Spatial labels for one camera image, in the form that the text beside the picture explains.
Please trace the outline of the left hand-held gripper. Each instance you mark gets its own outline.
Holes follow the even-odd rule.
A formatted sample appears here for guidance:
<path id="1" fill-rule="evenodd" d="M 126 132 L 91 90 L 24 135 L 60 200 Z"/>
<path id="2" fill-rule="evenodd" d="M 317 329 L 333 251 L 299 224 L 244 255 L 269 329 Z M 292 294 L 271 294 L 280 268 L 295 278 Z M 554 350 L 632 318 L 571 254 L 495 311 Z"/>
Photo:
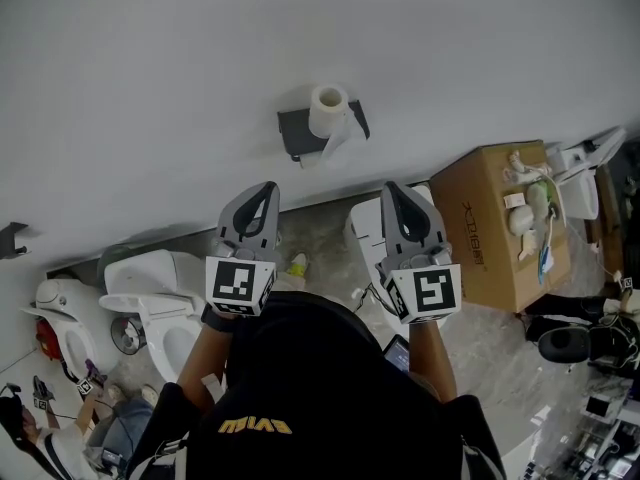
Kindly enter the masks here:
<path id="1" fill-rule="evenodd" d="M 257 317 L 277 278 L 280 191 L 267 181 L 241 192 L 222 210 L 205 258 L 205 299 L 220 315 Z"/>

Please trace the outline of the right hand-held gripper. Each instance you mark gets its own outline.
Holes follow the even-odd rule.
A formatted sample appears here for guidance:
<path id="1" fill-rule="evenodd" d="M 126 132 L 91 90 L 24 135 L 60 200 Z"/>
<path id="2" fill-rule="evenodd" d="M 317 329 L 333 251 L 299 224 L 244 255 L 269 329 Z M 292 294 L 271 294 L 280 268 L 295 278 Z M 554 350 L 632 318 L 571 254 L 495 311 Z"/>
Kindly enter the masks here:
<path id="1" fill-rule="evenodd" d="M 413 325 L 458 312 L 461 268 L 452 262 L 435 206 L 413 188 L 388 181 L 381 191 L 381 219 L 386 244 L 374 247 L 374 281 L 394 321 Z"/>

